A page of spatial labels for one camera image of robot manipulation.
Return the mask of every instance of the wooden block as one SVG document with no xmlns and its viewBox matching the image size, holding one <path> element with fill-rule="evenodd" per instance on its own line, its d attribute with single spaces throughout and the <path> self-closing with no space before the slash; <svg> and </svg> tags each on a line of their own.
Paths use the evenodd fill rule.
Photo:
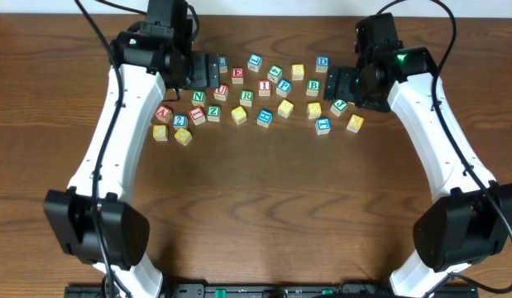
<svg viewBox="0 0 512 298">
<path fill-rule="evenodd" d="M 318 91 L 320 91 L 320 81 L 317 79 L 310 79 L 307 82 L 307 95 L 318 96 Z"/>
<path fill-rule="evenodd" d="M 322 115 L 322 106 L 320 103 L 309 103 L 307 105 L 307 118 L 316 119 Z"/>
<path fill-rule="evenodd" d="M 261 66 L 263 65 L 263 57 L 260 55 L 252 54 L 248 59 L 248 69 L 259 72 Z"/>
<path fill-rule="evenodd" d="M 216 100 L 226 101 L 228 98 L 228 85 L 221 84 L 219 88 L 213 91 L 213 97 L 215 97 Z"/>
<path fill-rule="evenodd" d="M 261 125 L 262 127 L 269 127 L 270 122 L 272 121 L 272 112 L 262 109 L 259 112 L 259 116 L 257 116 L 257 125 Z"/>
<path fill-rule="evenodd" d="M 208 107 L 208 121 L 219 122 L 221 120 L 221 107 L 210 105 Z"/>
<path fill-rule="evenodd" d="M 316 133 L 318 135 L 329 133 L 331 130 L 331 122 L 329 118 L 320 118 L 316 120 Z"/>
<path fill-rule="evenodd" d="M 283 69 L 278 65 L 272 65 L 269 70 L 269 74 L 266 77 L 274 84 L 278 84 L 281 79 L 281 75 L 283 75 Z"/>
<path fill-rule="evenodd" d="M 232 83 L 242 84 L 242 78 L 245 76 L 245 71 L 242 67 L 232 68 Z"/>
<path fill-rule="evenodd" d="M 153 137 L 157 141 L 167 141 L 167 126 L 155 125 L 153 127 Z"/>
<path fill-rule="evenodd" d="M 346 108 L 347 103 L 341 99 L 338 99 L 335 100 L 335 102 L 331 105 L 331 112 L 340 117 L 340 115 L 342 115 L 346 111 Z"/>
<path fill-rule="evenodd" d="M 194 106 L 203 107 L 206 103 L 206 93 L 204 91 L 194 91 L 191 102 Z"/>
<path fill-rule="evenodd" d="M 294 104 L 288 101 L 287 99 L 283 99 L 280 106 L 278 107 L 278 114 L 283 116 L 283 118 L 288 118 L 292 113 L 294 108 Z"/>
<path fill-rule="evenodd" d="M 176 131 L 175 139 L 180 144 L 186 146 L 192 139 L 191 132 L 188 132 L 187 129 L 181 127 L 178 131 Z"/>
<path fill-rule="evenodd" d="M 364 118 L 353 114 L 352 118 L 349 119 L 349 123 L 347 124 L 347 130 L 352 131 L 352 132 L 358 132 L 358 130 L 361 129 L 361 126 L 363 123 L 364 123 Z"/>
<path fill-rule="evenodd" d="M 292 65 L 292 80 L 302 80 L 304 79 L 304 75 L 304 65 Z"/>
<path fill-rule="evenodd" d="M 206 117 L 204 116 L 204 111 L 200 107 L 190 110 L 189 116 L 191 117 L 191 119 L 193 120 L 193 123 L 195 123 L 195 125 L 199 125 L 201 123 L 206 122 Z"/>
<path fill-rule="evenodd" d="M 328 72 L 329 69 L 329 57 L 318 56 L 316 58 L 316 72 Z"/>
<path fill-rule="evenodd" d="M 246 121 L 245 109 L 242 108 L 242 106 L 234 108 L 232 110 L 232 118 L 233 118 L 233 121 L 235 121 L 237 123 L 237 125 L 244 123 Z"/>
<path fill-rule="evenodd" d="M 219 72 L 225 74 L 228 72 L 228 62 L 226 56 L 219 57 Z"/>
<path fill-rule="evenodd" d="M 289 96 L 290 90 L 292 89 L 292 84 L 286 80 L 282 79 L 275 87 L 275 92 L 281 96 L 286 98 Z"/>
<path fill-rule="evenodd" d="M 239 104 L 245 107 L 251 107 L 252 101 L 254 101 L 254 93 L 250 90 L 242 90 Z"/>
<path fill-rule="evenodd" d="M 179 128 L 188 128 L 188 118 L 186 115 L 175 115 L 173 118 L 173 128 L 179 130 Z"/>
<path fill-rule="evenodd" d="M 261 80 L 259 81 L 259 96 L 270 96 L 270 81 Z"/>
<path fill-rule="evenodd" d="M 162 121 L 163 123 L 168 123 L 171 118 L 173 117 L 173 113 L 169 108 L 166 106 L 159 106 L 158 109 L 155 112 L 155 116 L 158 120 Z"/>
</svg>

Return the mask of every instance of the blue block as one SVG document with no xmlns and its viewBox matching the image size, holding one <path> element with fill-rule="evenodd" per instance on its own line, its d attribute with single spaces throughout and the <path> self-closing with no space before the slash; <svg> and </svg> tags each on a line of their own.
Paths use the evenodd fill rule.
<svg viewBox="0 0 512 298">
<path fill-rule="evenodd" d="M 278 89 L 283 91 L 283 92 L 289 92 L 291 87 L 292 87 L 292 84 L 288 80 L 286 80 L 286 79 L 282 79 L 278 83 Z"/>
<path fill-rule="evenodd" d="M 270 123 L 270 120 L 272 120 L 272 112 L 261 110 L 259 116 L 257 116 L 257 120 L 260 120 L 264 123 Z"/>
<path fill-rule="evenodd" d="M 318 65 L 318 66 L 329 66 L 329 57 L 318 56 L 318 58 L 316 58 L 316 65 Z"/>
<path fill-rule="evenodd" d="M 260 55 L 252 54 L 250 55 L 250 59 L 248 60 L 248 63 L 251 65 L 259 66 L 263 62 L 263 57 Z"/>
</svg>

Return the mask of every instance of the wooden table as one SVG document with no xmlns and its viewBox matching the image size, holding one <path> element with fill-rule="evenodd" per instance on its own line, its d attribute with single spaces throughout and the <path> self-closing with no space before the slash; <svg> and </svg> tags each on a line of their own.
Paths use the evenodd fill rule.
<svg viewBox="0 0 512 298">
<path fill-rule="evenodd" d="M 137 16 L 95 16 L 108 39 Z M 306 79 L 317 55 L 354 65 L 350 17 L 201 17 L 197 50 L 227 55 L 229 67 L 264 57 L 259 74 L 231 85 L 220 123 L 189 126 L 182 147 L 146 139 L 136 175 L 135 208 L 151 223 L 147 252 L 157 267 L 212 283 L 339 282 L 380 279 L 413 251 L 411 229 L 431 204 L 428 182 L 393 113 L 350 107 L 331 118 L 329 135 L 308 121 Z M 439 61 L 450 40 L 446 19 L 398 18 L 406 46 L 427 46 Z M 256 125 L 230 111 L 242 88 L 256 89 L 270 65 L 304 63 L 289 119 Z M 458 20 L 457 45 L 442 74 L 449 103 L 478 156 L 499 182 L 512 182 L 512 20 Z M 81 16 L 0 15 L 0 297 L 60 297 L 70 283 L 101 274 L 65 256 L 42 211 L 48 189 L 64 190 L 90 143 L 105 99 L 108 59 Z M 208 91 L 208 102 L 215 101 Z M 172 104 L 191 108 L 189 93 Z M 352 113 L 366 119 L 346 130 Z M 467 275 L 493 286 L 512 280 L 507 243 Z"/>
</svg>

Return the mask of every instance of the green block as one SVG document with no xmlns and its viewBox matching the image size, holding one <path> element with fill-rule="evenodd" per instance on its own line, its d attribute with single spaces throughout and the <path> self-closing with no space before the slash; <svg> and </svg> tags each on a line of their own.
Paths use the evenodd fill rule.
<svg viewBox="0 0 512 298">
<path fill-rule="evenodd" d="M 309 90 L 320 90 L 320 81 L 317 79 L 310 79 L 307 83 L 307 89 Z"/>
<path fill-rule="evenodd" d="M 206 99 L 206 93 L 203 91 L 194 91 L 193 92 L 193 101 L 203 102 Z"/>
<path fill-rule="evenodd" d="M 283 70 L 278 65 L 272 65 L 269 70 L 269 74 L 274 75 L 275 77 L 279 77 Z"/>
</svg>

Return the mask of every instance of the black cable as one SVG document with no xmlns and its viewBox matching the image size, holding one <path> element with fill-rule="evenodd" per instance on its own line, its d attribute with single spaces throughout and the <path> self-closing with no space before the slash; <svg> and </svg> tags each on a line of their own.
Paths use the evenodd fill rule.
<svg viewBox="0 0 512 298">
<path fill-rule="evenodd" d="M 389 7 L 392 7 L 395 4 L 403 2 L 403 1 L 404 0 L 393 1 L 390 4 L 386 5 L 385 7 L 383 7 L 377 14 L 380 14 L 385 9 L 387 9 Z M 451 49 L 454 46 L 454 41 L 456 40 L 457 29 L 456 29 L 456 19 L 454 18 L 454 15 L 452 14 L 451 10 L 445 4 L 443 4 L 439 0 L 430 0 L 430 1 L 436 3 L 441 8 L 443 8 L 445 10 L 445 12 L 447 12 L 447 14 L 448 14 L 448 16 L 449 16 L 449 18 L 451 20 L 451 23 L 452 23 L 452 38 L 451 38 L 451 42 L 449 43 L 448 48 L 445 51 L 445 54 L 443 55 L 443 58 L 441 59 L 441 62 L 439 63 L 438 71 L 436 72 L 436 74 L 433 75 L 433 80 L 432 80 L 432 102 L 433 102 L 433 109 L 435 110 L 436 114 L 438 115 L 438 120 L 441 123 L 441 126 L 443 128 L 443 131 L 445 132 L 445 135 L 447 136 L 447 139 L 450 141 L 450 143 L 452 145 L 452 149 L 454 149 L 454 151 L 456 152 L 458 158 L 460 159 L 460 161 L 462 162 L 463 166 L 465 167 L 465 171 L 471 176 L 471 178 L 475 181 L 475 183 L 478 185 L 478 187 L 480 187 L 482 193 L 484 194 L 484 198 L 490 203 L 491 207 L 493 208 L 493 210 L 496 213 L 496 216 L 500 219 L 502 224 L 505 226 L 505 229 L 507 230 L 507 233 L 510 236 L 511 243 L 512 243 L 512 228 L 511 228 L 511 225 L 507 222 L 507 219 L 505 219 L 504 214 L 502 214 L 502 211 L 500 211 L 500 207 L 493 200 L 493 198 L 490 195 L 489 191 L 487 190 L 486 186 L 481 182 L 480 178 L 478 178 L 478 176 L 476 175 L 476 173 L 472 169 L 472 166 L 469 164 L 467 159 L 464 157 L 464 155 L 462 153 L 462 150 L 457 145 L 456 140 L 454 139 L 454 137 L 452 136 L 450 130 L 448 129 L 448 125 L 445 122 L 445 118 L 443 117 L 443 114 L 441 112 L 441 108 L 440 108 L 440 104 L 441 103 L 438 101 L 438 95 L 437 95 L 438 79 L 439 79 L 439 74 L 441 73 L 441 70 L 442 70 L 443 66 L 445 65 L 445 61 L 447 61 L 448 55 L 450 54 Z M 506 288 L 496 289 L 496 288 L 492 288 L 492 287 L 483 285 L 480 282 L 474 281 L 474 280 L 472 280 L 469 277 L 463 276 L 461 273 L 451 272 L 448 275 L 452 276 L 452 277 L 457 277 L 457 278 L 459 278 L 461 280 L 464 280 L 465 282 L 467 282 L 469 284 L 472 284 L 473 286 L 477 286 L 477 287 L 481 288 L 482 290 L 488 291 L 488 292 L 493 293 L 493 294 L 507 294 L 507 293 L 510 293 L 512 291 L 512 283 L 511 283 L 511 285 L 509 285 Z"/>
<path fill-rule="evenodd" d="M 108 5 L 109 7 L 114 7 L 114 8 L 117 8 L 117 9 L 124 10 L 124 11 L 126 11 L 126 12 L 134 12 L 134 13 L 141 14 L 141 15 L 143 15 L 143 16 L 146 16 L 146 15 L 147 15 L 147 13 L 146 13 L 146 12 L 143 12 L 143 11 L 141 11 L 141 10 L 134 9 L 134 8 L 130 8 L 130 7 L 124 7 L 124 6 L 121 6 L 121 5 L 118 5 L 118 4 L 115 4 L 115 3 L 109 2 L 109 1 L 105 1 L 105 0 L 96 0 L 96 2 L 99 2 L 99 3 L 101 3 L 101 4 Z"/>
</svg>

